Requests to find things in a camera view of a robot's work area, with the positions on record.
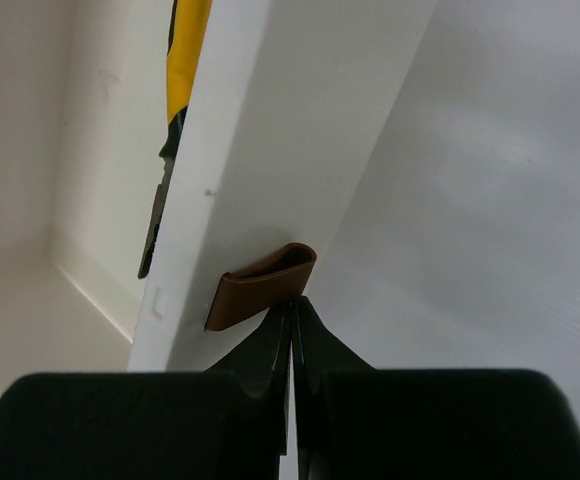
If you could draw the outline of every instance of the brown clip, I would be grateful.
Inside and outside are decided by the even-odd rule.
[[[301,297],[316,261],[312,248],[289,243],[252,265],[224,273],[206,330],[225,330],[276,303]]]

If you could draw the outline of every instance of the white panel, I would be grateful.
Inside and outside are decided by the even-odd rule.
[[[222,273],[289,241],[327,249],[434,4],[214,2],[132,368],[207,365]]]
[[[73,10],[0,0],[0,270],[47,248]]]
[[[312,285],[374,365],[530,367],[580,421],[580,2],[440,2]]]
[[[128,338],[163,174],[171,10],[172,0],[82,0],[71,53],[52,257]]]

